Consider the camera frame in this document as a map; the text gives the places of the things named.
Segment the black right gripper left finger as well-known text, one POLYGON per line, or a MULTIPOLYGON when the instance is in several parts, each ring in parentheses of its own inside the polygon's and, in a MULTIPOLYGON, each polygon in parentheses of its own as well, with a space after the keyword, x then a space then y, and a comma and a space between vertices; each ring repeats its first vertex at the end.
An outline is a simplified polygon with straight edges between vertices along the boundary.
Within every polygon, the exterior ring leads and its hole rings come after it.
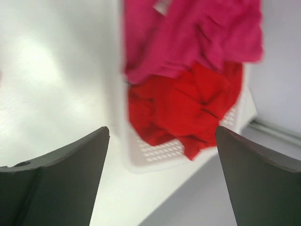
POLYGON ((0 169, 3 226, 88 226, 110 140, 101 127, 40 157, 0 169))

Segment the white perforated plastic basket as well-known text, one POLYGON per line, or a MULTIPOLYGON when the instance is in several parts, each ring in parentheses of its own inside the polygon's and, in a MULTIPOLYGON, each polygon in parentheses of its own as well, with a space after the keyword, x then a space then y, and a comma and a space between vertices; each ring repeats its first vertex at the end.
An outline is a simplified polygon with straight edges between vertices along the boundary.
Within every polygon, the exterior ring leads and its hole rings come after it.
MULTIPOLYGON (((123 23, 123 12, 121 12, 121 25, 123 32, 123 47, 125 51, 125 40, 124 40, 124 23, 123 23)), ((125 62, 126 55, 124 61, 124 75, 125 75, 125 62)), ((221 120, 220 125, 223 125, 235 132, 240 132, 242 127, 246 124, 245 121, 242 120, 243 111, 246 105, 246 98, 249 97, 247 80, 248 80, 248 71, 247 71, 247 63, 241 63, 243 65, 243 82, 241 93, 238 97, 237 102, 234 106, 229 110, 228 113, 221 120)), ((205 148, 199 152, 199 154, 193 159, 190 160, 184 155, 184 148, 181 142, 177 139, 171 140, 169 142, 163 143, 161 145, 151 146, 145 141, 143 141, 140 136, 137 134, 133 126, 129 121, 129 109, 128 109, 128 90, 130 86, 136 85, 131 84, 125 75, 125 87, 124 87, 124 95, 125 95, 125 123, 123 130, 123 143, 127 147, 128 154, 128 164, 133 168, 137 168, 139 172, 151 172, 155 170, 162 170, 166 167, 177 166, 181 163, 188 161, 202 161, 206 162, 210 158, 212 158, 216 154, 216 146, 205 148)))

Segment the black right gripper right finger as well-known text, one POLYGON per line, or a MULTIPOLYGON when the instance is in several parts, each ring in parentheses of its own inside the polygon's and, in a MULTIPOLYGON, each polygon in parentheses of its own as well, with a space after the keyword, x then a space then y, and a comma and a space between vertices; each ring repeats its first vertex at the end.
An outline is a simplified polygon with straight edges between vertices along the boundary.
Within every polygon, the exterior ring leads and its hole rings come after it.
POLYGON ((301 162, 218 126, 217 149, 239 226, 301 224, 301 162))

